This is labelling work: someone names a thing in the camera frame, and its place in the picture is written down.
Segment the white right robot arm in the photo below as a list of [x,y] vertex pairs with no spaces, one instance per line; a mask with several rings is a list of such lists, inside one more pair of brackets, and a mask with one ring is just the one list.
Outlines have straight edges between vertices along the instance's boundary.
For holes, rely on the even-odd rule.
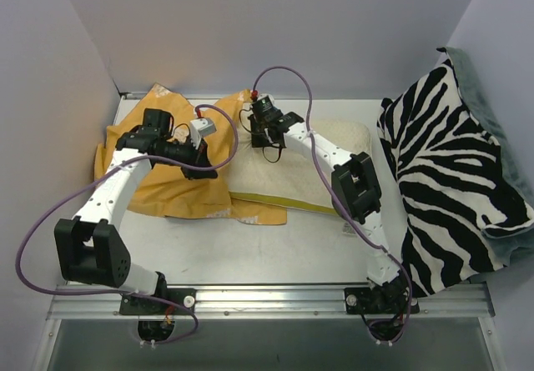
[[401,298],[411,303],[411,281],[390,253],[381,218],[381,188],[371,157],[354,154],[324,138],[308,117],[283,113],[269,95],[251,93],[248,116],[253,144],[289,149],[309,159],[325,185],[334,210],[364,244],[372,306],[388,312]]

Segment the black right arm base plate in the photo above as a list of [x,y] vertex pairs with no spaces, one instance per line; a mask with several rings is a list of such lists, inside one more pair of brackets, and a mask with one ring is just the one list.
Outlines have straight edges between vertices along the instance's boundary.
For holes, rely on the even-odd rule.
[[352,287],[344,289],[345,311],[356,315],[396,315],[419,313],[420,306],[415,301],[408,303],[408,289],[388,290],[386,288]]

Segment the cream quilted pillow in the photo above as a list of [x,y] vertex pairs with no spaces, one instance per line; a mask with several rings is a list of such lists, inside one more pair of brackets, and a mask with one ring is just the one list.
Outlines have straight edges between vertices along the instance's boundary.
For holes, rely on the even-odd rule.
[[[319,120],[312,128],[344,150],[371,154],[371,135],[362,123]],[[238,127],[239,147],[226,173],[230,196],[256,203],[334,215],[331,196],[314,164],[300,154],[285,149],[280,159],[275,148],[254,148],[252,137]]]

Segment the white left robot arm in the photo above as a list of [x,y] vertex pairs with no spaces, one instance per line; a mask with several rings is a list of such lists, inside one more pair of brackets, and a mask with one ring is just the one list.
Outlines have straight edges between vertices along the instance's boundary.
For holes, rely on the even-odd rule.
[[217,178],[208,159],[206,137],[216,127],[209,118],[189,123],[184,142],[172,137],[174,118],[164,110],[144,111],[142,124],[117,141],[106,180],[70,218],[54,228],[63,278],[69,282],[101,285],[139,293],[139,304],[149,313],[161,313],[169,303],[165,276],[131,260],[119,235],[128,204],[154,165],[171,159],[182,164],[188,179]]

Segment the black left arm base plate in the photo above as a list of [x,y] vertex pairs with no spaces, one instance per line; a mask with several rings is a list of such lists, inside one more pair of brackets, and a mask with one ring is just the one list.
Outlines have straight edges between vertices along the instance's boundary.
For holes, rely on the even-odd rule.
[[163,299],[173,302],[173,306],[153,299],[124,296],[118,312],[126,316],[187,315],[194,311],[196,293],[197,290],[190,287],[168,288]]

